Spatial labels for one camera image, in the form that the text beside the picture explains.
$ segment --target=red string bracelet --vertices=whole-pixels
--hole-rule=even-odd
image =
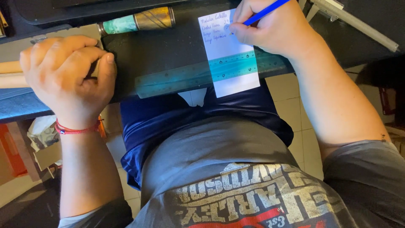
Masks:
[[[67,127],[63,127],[60,125],[58,119],[56,118],[56,124],[55,124],[55,130],[62,135],[73,135],[73,134],[81,134],[81,133],[86,133],[86,132],[91,132],[91,131],[98,131],[98,126],[100,125],[100,122],[102,120],[98,120],[97,123],[89,128],[83,129],[83,130],[73,130],[69,129]]]

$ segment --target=blue pen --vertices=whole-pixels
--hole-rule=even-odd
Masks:
[[[277,0],[273,2],[273,4],[269,5],[268,7],[264,8],[262,11],[258,12],[253,17],[247,19],[243,24],[249,26],[256,21],[260,20],[262,17],[266,16],[267,14],[271,13],[275,9],[279,8],[280,6],[284,5],[284,3],[288,2],[289,0]]]

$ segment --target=note paper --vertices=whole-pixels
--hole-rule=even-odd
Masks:
[[[240,43],[230,32],[234,13],[231,9],[198,18],[208,60],[253,51],[252,45]],[[217,98],[259,86],[257,72],[214,82]]]

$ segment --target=graphic t-shirt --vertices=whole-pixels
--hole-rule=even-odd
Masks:
[[[323,166],[324,181],[302,171],[272,131],[211,118],[148,157],[134,221],[117,199],[60,227],[405,227],[405,161],[394,145],[356,142]]]

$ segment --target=metal ruler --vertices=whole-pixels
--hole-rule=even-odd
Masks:
[[[213,82],[258,71],[254,50],[209,60],[208,63]]]
[[[199,86],[207,87],[213,83],[211,73],[213,73],[214,77],[217,74],[220,75],[223,80],[252,72],[259,72],[259,77],[260,73],[270,71],[282,71],[283,73],[293,72],[288,60],[280,55],[270,54],[261,49],[256,49],[252,51],[251,54],[243,54],[244,56],[240,56],[238,59],[232,59],[234,56],[228,56],[224,59],[200,62],[136,77],[134,80],[134,90],[130,95],[138,95],[140,98],[146,98],[178,91],[187,91],[190,90],[190,88],[197,89]]]

